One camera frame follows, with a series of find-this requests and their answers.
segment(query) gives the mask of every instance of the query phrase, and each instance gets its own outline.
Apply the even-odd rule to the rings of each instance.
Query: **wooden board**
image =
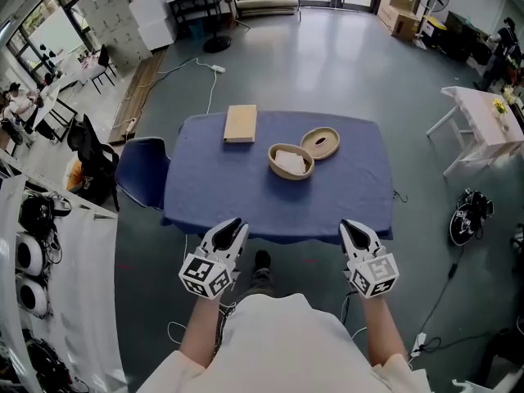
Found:
[[[111,130],[108,140],[109,144],[121,144],[125,142],[125,130],[128,128],[129,120],[132,118],[137,119],[134,129],[137,128],[138,122],[140,122],[140,116],[142,115],[142,105],[145,103],[153,83],[160,78],[156,72],[164,60],[166,51],[167,48],[156,51],[151,58],[142,61],[138,66],[125,94],[125,97],[133,97],[129,100],[124,99],[120,104],[120,108],[115,117],[115,125],[119,126]],[[143,88],[140,87],[146,84],[151,85]]]
[[[254,142],[256,105],[231,105],[228,109],[224,142]]]

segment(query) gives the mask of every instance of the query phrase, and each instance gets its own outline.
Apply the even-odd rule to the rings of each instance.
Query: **white table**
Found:
[[[82,85],[85,85],[91,79],[94,70],[98,66],[98,55],[90,56],[83,62],[80,62],[75,54],[70,54],[59,65],[62,71],[60,80],[66,84],[79,81]]]
[[[40,122],[43,121],[43,119],[47,116],[47,114],[51,114],[51,116],[58,122],[58,124],[65,127],[65,131],[61,136],[59,136],[53,130],[54,136],[60,142],[66,136],[71,124],[73,123],[73,119],[78,114],[77,111],[75,111],[73,108],[71,108],[69,105],[66,105],[63,101],[59,99],[58,93],[60,93],[63,87],[65,87],[64,82],[61,83],[61,81],[58,80],[58,82],[53,83],[50,87],[44,88],[44,90],[41,93],[43,97],[43,107],[38,109],[38,112],[36,114],[36,118],[34,119],[34,124],[33,124],[33,129],[35,129],[36,126],[40,124]],[[62,115],[60,115],[58,112],[55,111],[54,107],[57,102],[73,113],[73,116],[71,116],[70,120],[66,120]]]
[[[459,87],[442,88],[441,92],[451,96],[456,105],[426,134],[430,137],[440,126],[449,122],[462,148],[462,152],[444,171],[445,177],[460,161],[485,161],[490,165],[498,157],[514,153],[524,142],[524,133],[501,96]],[[502,101],[506,107],[507,113],[500,117],[501,120],[497,120],[500,114],[495,109],[495,99]],[[468,120],[470,129],[459,129],[457,126],[454,115],[459,111],[462,111]],[[503,130],[503,124],[508,127],[507,131]],[[472,134],[474,139],[466,144],[464,134]]]

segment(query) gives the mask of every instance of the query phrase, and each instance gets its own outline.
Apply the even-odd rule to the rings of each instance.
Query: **blue tablecloth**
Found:
[[[276,243],[318,239],[339,243],[341,219],[357,220],[392,238],[393,187],[378,126],[366,120],[307,112],[259,111],[252,144],[225,144],[225,113],[193,116],[180,129],[165,184],[163,224],[205,233],[232,217],[250,237]],[[338,151],[315,162],[302,181],[278,177],[268,149],[300,145],[317,127],[341,136]]]

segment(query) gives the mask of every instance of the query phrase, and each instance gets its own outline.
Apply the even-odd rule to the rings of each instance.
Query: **floor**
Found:
[[[446,180],[442,172],[458,155],[459,144],[448,127],[428,139],[426,131],[452,106],[440,94],[445,86],[471,87],[474,71],[434,52],[424,52],[387,35],[373,15],[348,11],[304,9],[298,16],[249,19],[239,27],[232,46],[204,54],[200,43],[181,41],[169,48],[163,70],[193,56],[223,66],[211,112],[233,104],[256,104],[260,110],[316,111],[377,122],[387,146],[395,189],[409,198],[395,201],[395,239],[385,242],[395,254],[400,280],[388,303],[400,334],[411,349],[447,279],[459,249],[447,243],[454,203],[465,187],[484,192],[495,204],[484,237],[470,242],[439,308],[426,327],[429,337],[444,343],[498,331],[514,322],[518,281],[512,274],[508,239],[522,220],[524,164],[502,159],[489,169],[458,167]],[[162,137],[168,153],[178,128],[191,115],[206,112],[213,74],[190,63],[159,82],[151,91],[138,126],[138,136]],[[120,197],[115,257],[115,305],[120,354],[136,391],[177,345],[166,334],[169,321],[185,324],[195,297],[178,280],[184,235],[161,227],[161,213],[144,210]],[[190,236],[188,251],[199,240]],[[268,250],[282,295],[303,292],[318,309],[340,315],[349,288],[342,276],[340,247],[321,242],[279,246],[250,240],[238,263],[243,271],[233,301],[245,290],[254,254]],[[350,334],[364,326],[361,306],[350,303],[346,327]],[[182,332],[171,332],[181,337]],[[356,342],[365,352],[365,335]],[[486,338],[467,341],[413,361],[425,368],[433,391],[454,391],[451,380],[472,375]]]
[[[91,82],[87,82],[84,86],[77,82],[74,87],[60,92],[59,95],[59,98],[66,105],[79,113],[80,120],[82,120],[84,114],[87,114],[98,139],[102,143],[107,142],[109,138],[120,101],[124,97],[134,73],[134,70],[131,70],[122,75],[115,68],[113,68],[113,71],[116,73],[116,77],[112,73],[108,74],[115,86],[111,86],[111,83],[103,76],[103,85],[97,83],[101,94],[98,94]],[[72,112],[59,104],[56,104],[56,111],[67,120],[73,115]],[[57,129],[58,135],[62,135],[64,129],[51,115],[46,116],[45,120],[51,127]],[[18,146],[15,157],[46,178],[62,185],[66,166],[75,156],[67,145],[67,138],[64,138],[62,142],[53,143],[38,133],[36,133],[36,136],[37,139],[30,149],[24,145]]]

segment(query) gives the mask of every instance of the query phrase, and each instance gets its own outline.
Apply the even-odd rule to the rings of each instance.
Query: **person's arm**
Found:
[[[408,355],[404,343],[383,296],[363,298],[362,303],[368,326],[368,350],[371,365],[384,365],[395,354],[401,354],[407,361]]]
[[[11,101],[11,103],[9,103],[9,107],[11,108],[11,112],[14,115],[22,115],[24,112],[26,112],[33,105],[33,101],[31,101],[30,99],[27,99],[27,100],[29,101],[29,103],[24,104],[23,106],[19,106],[16,102]]]
[[[220,296],[214,300],[198,297],[179,351],[194,363],[207,368],[213,360]]]
[[[496,34],[491,35],[488,40],[492,43],[499,43],[502,41],[502,35],[500,34],[501,31],[497,32]]]

